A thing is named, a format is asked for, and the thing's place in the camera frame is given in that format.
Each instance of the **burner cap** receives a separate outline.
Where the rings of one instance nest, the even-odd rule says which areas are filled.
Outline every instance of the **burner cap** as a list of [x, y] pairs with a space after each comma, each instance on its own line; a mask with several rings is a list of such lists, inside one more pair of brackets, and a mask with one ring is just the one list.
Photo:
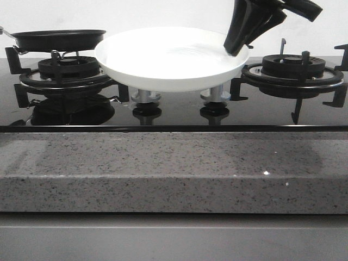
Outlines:
[[[82, 79], [100, 73], [99, 63], [94, 57], [66, 57], [58, 61], [59, 71], [63, 79]], [[55, 80], [55, 68], [52, 59], [39, 61], [39, 72], [42, 79]]]
[[261, 72], [279, 78], [300, 79], [306, 71], [307, 79], [320, 78], [324, 73], [326, 62], [320, 58], [309, 57], [308, 66], [303, 64], [301, 55], [275, 54], [262, 59]]

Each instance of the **white plate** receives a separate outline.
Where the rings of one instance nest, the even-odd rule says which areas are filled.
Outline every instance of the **white plate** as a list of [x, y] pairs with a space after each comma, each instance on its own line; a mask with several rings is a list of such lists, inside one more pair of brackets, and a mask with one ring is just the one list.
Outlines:
[[111, 78], [148, 91], [203, 90], [234, 78], [248, 59], [246, 46], [233, 57], [226, 35], [185, 27], [144, 28], [113, 35], [95, 48]]

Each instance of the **gas stove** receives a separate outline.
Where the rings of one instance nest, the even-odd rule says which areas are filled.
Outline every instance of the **gas stove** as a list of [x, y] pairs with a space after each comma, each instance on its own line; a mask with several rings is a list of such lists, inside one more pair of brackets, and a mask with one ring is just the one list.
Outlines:
[[[344, 57], [251, 58], [239, 78], [204, 92], [152, 93], [109, 78], [93, 57], [51, 51], [0, 60], [1, 132], [346, 131]], [[338, 46], [347, 50], [347, 45]]]

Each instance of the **kitchen utensil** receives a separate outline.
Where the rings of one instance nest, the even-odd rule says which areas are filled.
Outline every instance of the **kitchen utensil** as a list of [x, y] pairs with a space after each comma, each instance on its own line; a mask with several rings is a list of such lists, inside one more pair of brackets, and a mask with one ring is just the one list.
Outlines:
[[73, 52], [91, 50], [103, 40], [104, 30], [50, 30], [10, 34], [0, 27], [0, 34], [16, 40], [21, 51], [50, 52], [52, 50]]
[[156, 27], [116, 34], [100, 42], [95, 56], [120, 83], [141, 90], [181, 92], [218, 86], [235, 77], [248, 59], [223, 47], [225, 34], [185, 27]]

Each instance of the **pan handle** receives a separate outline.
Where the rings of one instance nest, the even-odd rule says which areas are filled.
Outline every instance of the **pan handle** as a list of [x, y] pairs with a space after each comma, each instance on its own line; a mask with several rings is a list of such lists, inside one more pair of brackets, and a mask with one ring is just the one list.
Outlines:
[[12, 39], [15, 39], [17, 40], [13, 35], [11, 35], [9, 32], [7, 32], [2, 26], [0, 26], [0, 34], [5, 34], [7, 35], [8, 37], [11, 37]]

